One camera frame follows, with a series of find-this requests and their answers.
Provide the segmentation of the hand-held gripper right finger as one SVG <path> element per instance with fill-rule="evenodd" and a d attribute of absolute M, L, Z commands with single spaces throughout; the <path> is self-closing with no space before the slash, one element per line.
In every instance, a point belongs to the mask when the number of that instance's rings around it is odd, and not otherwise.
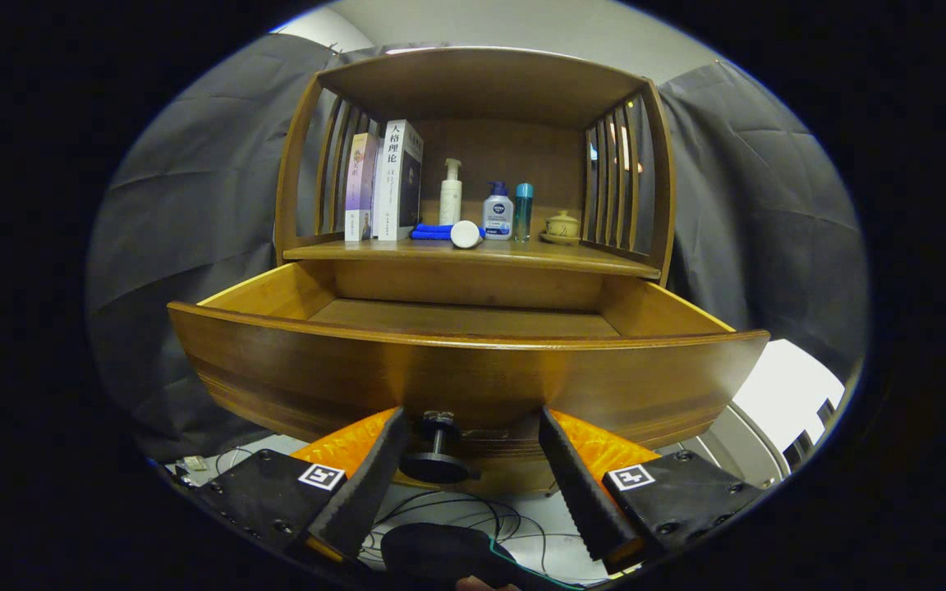
<path fill-rule="evenodd" d="M 548 407 L 538 419 L 567 511 L 611 575 L 698 543 L 765 494 L 693 451 L 659 454 Z"/>

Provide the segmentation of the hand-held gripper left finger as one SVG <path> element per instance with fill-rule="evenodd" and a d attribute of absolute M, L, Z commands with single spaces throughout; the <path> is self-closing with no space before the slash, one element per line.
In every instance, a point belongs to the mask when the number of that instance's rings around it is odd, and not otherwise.
<path fill-rule="evenodd" d="M 194 497 L 211 516 L 292 560 L 357 562 L 410 436 L 404 407 L 394 407 L 292 454 L 253 453 Z"/>

